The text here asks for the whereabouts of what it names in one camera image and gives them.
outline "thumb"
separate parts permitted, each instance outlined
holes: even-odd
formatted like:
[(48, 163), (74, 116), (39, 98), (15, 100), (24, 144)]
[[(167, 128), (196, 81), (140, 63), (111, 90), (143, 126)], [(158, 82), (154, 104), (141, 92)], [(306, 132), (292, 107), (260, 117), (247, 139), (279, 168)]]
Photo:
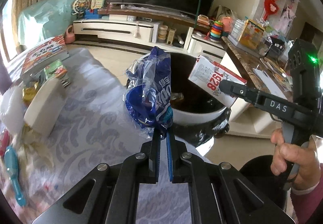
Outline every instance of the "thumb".
[(297, 145), (286, 143), (282, 144), (280, 147), (280, 154), (283, 158), (287, 161), (297, 163), (300, 166), (305, 166), (313, 162), (313, 158), (315, 157), (313, 152), (312, 149), (305, 149)]

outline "purple sleeve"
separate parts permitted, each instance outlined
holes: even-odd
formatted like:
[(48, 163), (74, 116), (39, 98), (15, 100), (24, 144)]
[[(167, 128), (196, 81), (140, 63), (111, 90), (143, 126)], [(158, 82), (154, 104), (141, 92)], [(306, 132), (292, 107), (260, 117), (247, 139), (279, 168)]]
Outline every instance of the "purple sleeve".
[(323, 199), (323, 164), (321, 164), (321, 172), (320, 182), (311, 193), (305, 195), (290, 193), (299, 224), (304, 224), (308, 221)]

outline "white and red box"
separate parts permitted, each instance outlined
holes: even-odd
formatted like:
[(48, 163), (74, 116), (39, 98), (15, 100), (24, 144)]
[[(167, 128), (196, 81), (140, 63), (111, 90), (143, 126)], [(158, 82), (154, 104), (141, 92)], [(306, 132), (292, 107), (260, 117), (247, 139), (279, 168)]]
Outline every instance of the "white and red box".
[(225, 68), (216, 61), (210, 61), (202, 55), (196, 59), (196, 63), (188, 79), (228, 108), (233, 105), (237, 97), (232, 97), (221, 92), (219, 89), (219, 83), (222, 80), (229, 80), (242, 85), (247, 83), (245, 79), (241, 78), (234, 72)]

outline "screw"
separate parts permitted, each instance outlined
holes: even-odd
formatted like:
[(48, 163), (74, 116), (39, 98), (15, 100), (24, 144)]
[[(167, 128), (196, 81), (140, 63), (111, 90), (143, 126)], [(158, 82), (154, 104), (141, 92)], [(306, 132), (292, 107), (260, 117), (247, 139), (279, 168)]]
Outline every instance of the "screw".
[(137, 153), (136, 154), (136, 158), (137, 159), (144, 159), (146, 157), (146, 154), (145, 153)]
[(107, 169), (108, 169), (108, 165), (105, 164), (105, 163), (102, 163), (102, 164), (98, 165), (98, 170), (99, 171), (105, 171)]
[(221, 163), (221, 167), (222, 167), (222, 169), (228, 170), (231, 168), (231, 165), (228, 162), (223, 162), (223, 163)]
[(182, 157), (185, 159), (190, 159), (192, 157), (192, 154), (190, 152), (184, 152), (182, 154)]

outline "blue plastic package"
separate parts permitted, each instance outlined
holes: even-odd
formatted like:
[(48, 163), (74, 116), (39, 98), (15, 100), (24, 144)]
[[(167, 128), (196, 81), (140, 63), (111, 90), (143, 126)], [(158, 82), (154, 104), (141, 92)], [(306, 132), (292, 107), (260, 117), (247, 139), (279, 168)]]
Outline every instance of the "blue plastic package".
[(165, 132), (173, 122), (171, 98), (171, 56), (155, 46), (148, 57), (127, 70), (130, 86), (125, 97), (132, 118), (141, 126)]

